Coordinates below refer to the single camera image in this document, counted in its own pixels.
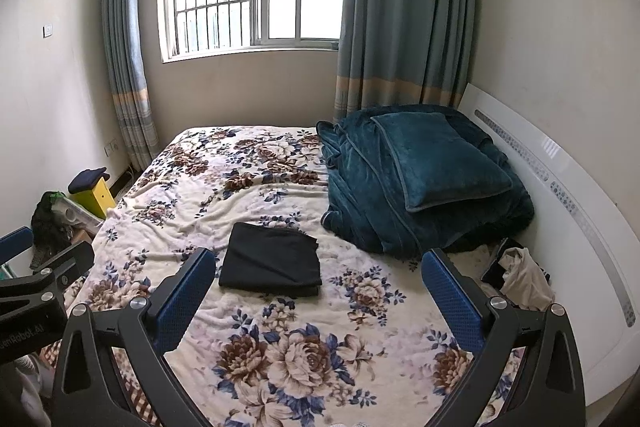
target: windowsill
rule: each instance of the windowsill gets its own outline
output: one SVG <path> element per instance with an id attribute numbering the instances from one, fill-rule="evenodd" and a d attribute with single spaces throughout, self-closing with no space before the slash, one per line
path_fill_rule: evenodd
<path id="1" fill-rule="evenodd" d="M 221 55 L 235 55 L 239 53 L 256 53 L 256 52 L 334 52 L 336 53 L 338 50 L 334 50 L 331 48 L 303 48 L 303 47 L 294 47 L 294 48 L 273 48 L 270 46 L 252 46 L 250 48 L 230 48 L 228 50 L 219 50 L 215 52 L 206 51 L 203 53 L 193 53 L 188 55 L 177 55 L 175 57 L 168 58 L 167 60 L 163 60 L 163 64 L 167 64 L 169 62 L 181 62 L 183 60 L 190 60 L 190 58 L 206 58 L 206 57 L 220 57 Z"/>

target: wrinkled blanket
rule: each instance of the wrinkled blanket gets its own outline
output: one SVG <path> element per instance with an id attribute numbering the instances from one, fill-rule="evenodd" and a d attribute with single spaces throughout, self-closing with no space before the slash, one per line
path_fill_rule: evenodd
<path id="1" fill-rule="evenodd" d="M 153 292 L 194 248 L 210 248 L 216 280 L 165 358 L 214 427 L 423 427 L 472 359 L 422 284 L 419 260 L 370 255 L 321 226 L 327 174 L 319 149 L 308 129 L 185 131 L 109 210 L 94 240 L 95 266 L 68 296 L 95 311 L 126 306 Z M 319 297 L 221 288 L 236 221 L 315 237 Z M 488 255 L 482 248 L 454 262 L 478 274 Z M 502 407 L 519 356 L 482 421 Z M 123 350 L 116 359 L 139 413 L 157 425 Z"/>
<path id="2" fill-rule="evenodd" d="M 512 188 L 482 200 L 408 212 L 392 154 L 371 119 L 401 111 L 444 114 L 463 139 L 510 177 Z M 430 248 L 473 250 L 514 235 L 533 219 L 529 194 L 507 157 L 488 134 L 455 109 L 439 105 L 374 107 L 357 111 L 336 125 L 319 122 L 317 130 L 329 174 L 329 207 L 322 225 L 362 250 L 399 259 Z"/>

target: teal blanket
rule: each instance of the teal blanket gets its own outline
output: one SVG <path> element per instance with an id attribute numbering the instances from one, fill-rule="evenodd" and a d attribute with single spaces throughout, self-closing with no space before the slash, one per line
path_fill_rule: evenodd
<path id="1" fill-rule="evenodd" d="M 443 114 L 461 138 L 511 179 L 511 188 L 486 198 L 407 210 L 406 185 L 403 186 L 404 180 L 380 126 L 372 120 L 372 117 L 395 112 Z M 329 172 L 329 209 L 322 216 L 322 225 L 362 250 L 400 259 L 416 257 L 430 248 L 473 250 L 484 243 L 513 236 L 533 219 L 529 194 L 507 157 L 488 134 L 453 108 L 439 105 L 374 107 L 350 114 L 336 125 L 321 121 L 316 129 Z M 417 129 L 412 126 L 409 131 L 415 134 Z M 423 131 L 425 136 L 430 132 L 428 128 L 418 131 Z M 427 156 L 422 158 L 425 162 L 429 160 Z M 431 182 L 437 185 L 438 180 Z"/>

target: white headboard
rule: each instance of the white headboard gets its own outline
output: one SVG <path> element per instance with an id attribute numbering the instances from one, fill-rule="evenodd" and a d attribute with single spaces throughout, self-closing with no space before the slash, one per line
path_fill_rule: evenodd
<path id="1" fill-rule="evenodd" d="M 508 156 L 536 217 L 517 238 L 567 310 L 587 405 L 640 365 L 640 242 L 598 184 L 551 138 L 475 86 L 459 110 Z"/>

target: folded black cloth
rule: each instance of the folded black cloth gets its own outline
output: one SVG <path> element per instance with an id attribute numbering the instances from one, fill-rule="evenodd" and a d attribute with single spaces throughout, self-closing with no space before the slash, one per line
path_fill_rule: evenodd
<path id="1" fill-rule="evenodd" d="M 317 249 L 316 239 L 298 230 L 236 223 L 219 284 L 289 297 L 318 295 L 322 280 Z"/>
<path id="2" fill-rule="evenodd" d="M 92 190 L 95 187 L 100 178 L 104 178 L 104 181 L 109 181 L 111 176 L 106 173 L 107 167 L 101 169 L 86 169 L 78 174 L 69 186 L 69 194 L 78 194 L 78 192 L 84 192 L 85 190 Z"/>

